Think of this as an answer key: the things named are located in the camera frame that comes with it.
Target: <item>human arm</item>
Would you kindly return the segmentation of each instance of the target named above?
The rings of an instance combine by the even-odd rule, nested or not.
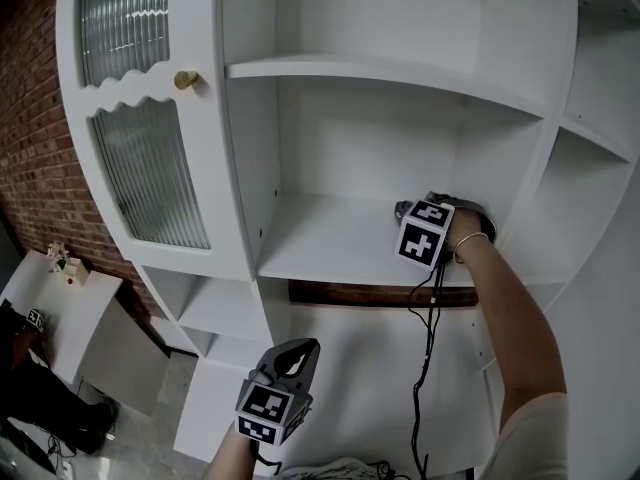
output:
[[[26,328],[20,334],[13,338],[13,361],[11,369],[15,369],[29,353],[31,344],[38,339],[39,334],[31,329]]]
[[[477,214],[457,210],[450,247],[480,231]],[[483,236],[457,250],[478,292],[505,386],[500,428],[527,402],[547,393],[566,393],[558,345],[542,311],[497,249]]]
[[[238,434],[233,424],[207,468],[204,480],[251,480],[256,459],[251,454],[251,439]]]

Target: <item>brass knob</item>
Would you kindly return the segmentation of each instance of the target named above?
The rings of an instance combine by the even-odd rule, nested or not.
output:
[[[178,71],[176,76],[173,77],[174,85],[184,91],[187,87],[193,85],[198,79],[198,73],[195,71]]]

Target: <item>wire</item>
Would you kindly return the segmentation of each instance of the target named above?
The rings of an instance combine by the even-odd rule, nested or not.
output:
[[[75,451],[75,448],[72,449],[72,447],[70,447],[69,445],[67,445],[67,448],[69,448],[71,450],[71,453],[73,453],[73,455],[64,455],[62,453],[62,446],[60,444],[60,439],[56,436],[54,436],[51,432],[49,432],[48,430],[39,427],[38,428],[40,430],[42,430],[43,432],[46,432],[47,434],[49,434],[49,437],[47,439],[47,446],[48,446],[48,450],[47,450],[47,458],[50,459],[52,455],[55,454],[56,456],[56,463],[55,463],[55,470],[56,470],[56,476],[58,475],[58,470],[60,469],[60,461],[63,459],[73,459],[76,455],[78,455],[78,452]]]
[[[259,461],[262,462],[265,466],[268,467],[275,467],[276,468],[276,475],[280,473],[280,468],[282,467],[282,462],[271,462],[268,461],[267,459],[265,459],[262,455],[260,455],[260,443],[258,441],[255,441],[254,439],[251,440],[251,443],[249,443],[249,449],[251,450],[251,455],[253,455],[253,457]]]
[[[418,316],[422,323],[427,328],[427,347],[425,351],[425,359],[422,365],[422,371],[420,372],[420,378],[413,386],[413,408],[414,408],[414,416],[415,420],[413,423],[413,432],[411,433],[411,452],[413,454],[413,460],[418,468],[418,473],[420,474],[421,480],[426,480],[427,478],[427,463],[429,461],[429,454],[427,453],[424,456],[424,460],[420,461],[418,456],[418,436],[420,434],[420,389],[424,384],[424,381],[427,377],[427,373],[429,371],[429,365],[431,364],[431,353],[433,352],[433,346],[435,344],[435,333],[438,327],[438,322],[440,321],[440,313],[441,313],[441,295],[442,295],[442,286],[444,283],[444,272],[445,265],[440,264],[436,267],[436,280],[433,284],[433,290],[431,292],[431,300],[429,302],[429,315],[427,317],[427,321],[419,314],[417,311],[414,311],[411,308],[411,302],[413,299],[413,294],[423,285],[428,283],[433,277],[433,272],[428,279],[420,283],[416,286],[411,293],[409,294],[409,299],[407,301],[407,309],[410,313]],[[437,315],[435,322],[433,321],[433,311],[435,306],[437,306]]]
[[[367,466],[371,466],[376,468],[376,473],[378,474],[379,480],[392,480],[396,478],[406,478],[407,480],[411,480],[406,475],[396,475],[394,469],[391,469],[391,464],[389,464],[388,460],[381,460],[380,462],[371,462],[367,464]]]

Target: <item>frosted glass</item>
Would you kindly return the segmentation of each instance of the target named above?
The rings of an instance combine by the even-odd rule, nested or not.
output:
[[[87,85],[169,59],[167,0],[78,0]]]
[[[101,110],[91,119],[116,201],[132,235],[148,242],[209,249],[176,104]]]

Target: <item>shelf edge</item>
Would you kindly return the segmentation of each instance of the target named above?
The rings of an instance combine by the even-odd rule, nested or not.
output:
[[[227,79],[271,76],[334,76],[397,82],[472,96],[536,117],[547,117],[545,105],[478,79],[472,74],[427,64],[364,56],[308,54],[267,57],[229,64]]]

